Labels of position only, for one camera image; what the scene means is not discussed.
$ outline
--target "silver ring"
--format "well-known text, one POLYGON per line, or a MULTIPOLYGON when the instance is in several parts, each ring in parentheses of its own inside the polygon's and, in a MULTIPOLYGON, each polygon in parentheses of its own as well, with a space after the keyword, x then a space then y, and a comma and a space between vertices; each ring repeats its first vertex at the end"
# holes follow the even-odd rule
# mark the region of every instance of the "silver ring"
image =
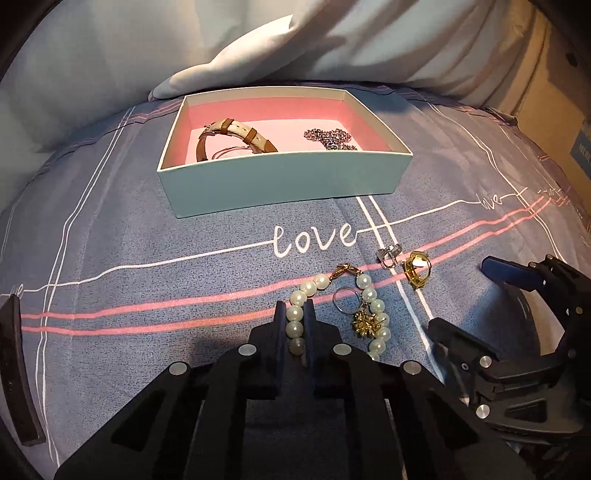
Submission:
POLYGON ((358 310, 359 310, 359 308, 361 307, 362 303, 363 303, 363 302, 361 302, 361 297, 359 297, 359 293, 358 293, 358 292, 357 292, 357 290, 355 290, 353 287, 341 287, 341 288, 339 288, 337 291, 335 291, 335 292, 333 293, 333 304, 334 304, 335 308, 336 308, 336 309, 337 309, 339 312, 341 312, 341 313, 343 313, 343 314, 345 314, 345 315, 347 315, 347 316, 349 316, 349 317, 351 317, 351 316, 355 315, 355 313, 357 313, 357 311, 358 311, 358 310), (340 292, 341 290, 350 290, 350 291, 352 291, 353 293, 355 293, 355 296, 357 297, 357 300, 359 300, 359 306, 358 306, 358 307, 357 307, 357 308, 356 308, 354 311, 352 311, 352 312, 347 312, 347 311, 343 310, 342 308, 340 308, 340 307, 339 307, 339 306, 336 304, 336 295, 337 295, 337 293, 338 293, 338 292, 340 292))

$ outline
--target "gold clasp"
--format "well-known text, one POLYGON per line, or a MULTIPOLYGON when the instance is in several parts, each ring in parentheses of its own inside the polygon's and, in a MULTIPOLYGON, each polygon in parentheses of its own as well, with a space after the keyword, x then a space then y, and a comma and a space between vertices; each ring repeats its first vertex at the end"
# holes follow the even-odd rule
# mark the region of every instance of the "gold clasp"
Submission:
POLYGON ((363 273, 360 269, 354 267, 350 263, 341 263, 337 265, 336 270, 331 273, 329 280, 333 281, 335 278, 339 278, 341 275, 347 272, 355 276, 361 275, 363 273))

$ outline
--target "gold flower charm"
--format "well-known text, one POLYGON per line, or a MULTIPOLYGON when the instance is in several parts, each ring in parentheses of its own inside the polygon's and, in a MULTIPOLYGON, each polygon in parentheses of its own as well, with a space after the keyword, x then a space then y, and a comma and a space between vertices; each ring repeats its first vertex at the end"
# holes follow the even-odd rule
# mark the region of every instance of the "gold flower charm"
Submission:
POLYGON ((378 319, 376 318, 376 314, 369 313, 364 308, 361 308, 355 312, 355 315, 353 315, 352 326, 355 333, 362 337, 375 336, 375 332, 377 332, 381 327, 378 319))

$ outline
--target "bed sheet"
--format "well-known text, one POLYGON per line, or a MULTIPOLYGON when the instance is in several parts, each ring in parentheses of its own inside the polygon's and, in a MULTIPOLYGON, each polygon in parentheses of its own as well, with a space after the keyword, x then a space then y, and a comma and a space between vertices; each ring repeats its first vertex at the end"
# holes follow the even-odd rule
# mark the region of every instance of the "bed sheet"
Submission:
MULTIPOLYGON (((552 254, 591 274, 588 234, 540 154, 514 127, 452 100, 406 88, 339 87, 413 151, 394 194, 177 219, 156 175, 181 103, 175 99, 77 132, 3 212, 0 300, 11 291, 21 297, 29 384, 48 437, 23 451, 43 477, 52 478, 167 365, 212 362, 269 322, 274 303, 302 278, 341 262, 363 265, 387 305, 392 339, 384 362, 415 359, 443 379, 423 331, 434 316, 505 356, 540 353, 525 297, 479 271, 487 255, 526 264, 552 254), (376 249, 396 242, 430 254, 424 289, 376 264, 376 249)), ((301 181, 306 174, 313 172, 301 181)), ((319 319, 365 349, 326 300, 330 293, 315 297, 319 319)), ((309 469, 343 478, 346 462, 335 461, 344 455, 342 406, 327 403, 302 417, 293 404, 306 401, 294 383, 302 373, 290 365, 291 403, 249 405, 245 478, 315 478, 309 469), (281 423, 279 413, 289 409, 290 423, 281 423), (335 439, 329 445, 327 432, 335 439), (279 473, 291 448, 314 449, 320 460, 279 473), (263 454, 276 469, 260 470, 263 454)), ((0 413, 13 431, 4 398, 0 413)))

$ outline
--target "pearl bracelet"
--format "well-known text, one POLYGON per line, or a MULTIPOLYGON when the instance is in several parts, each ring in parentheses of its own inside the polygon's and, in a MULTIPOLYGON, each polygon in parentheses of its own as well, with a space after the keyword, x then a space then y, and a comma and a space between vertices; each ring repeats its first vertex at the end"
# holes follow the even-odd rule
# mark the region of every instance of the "pearl bracelet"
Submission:
POLYGON ((386 342, 390 340, 392 334, 388 329, 390 317, 387 313, 384 313, 384 302, 378 298, 378 293, 374 289, 369 275, 350 264, 340 264, 330 276, 319 273, 312 280, 303 282, 300 289, 290 295, 291 305, 285 310, 288 322, 285 332, 290 338, 290 352, 294 355, 302 355, 306 351, 306 343, 302 338, 304 326, 301 324, 304 317, 304 310, 302 309, 304 303, 309 297, 313 297, 318 290, 328 288, 335 278, 344 273, 351 273, 356 276, 355 283, 362 290, 360 305, 355 312, 344 312, 336 305, 335 295, 337 292, 335 292, 333 295, 335 306, 340 312, 353 316, 352 327, 359 336, 373 337, 368 349, 368 355, 373 360, 379 361, 380 354, 385 352, 386 342))

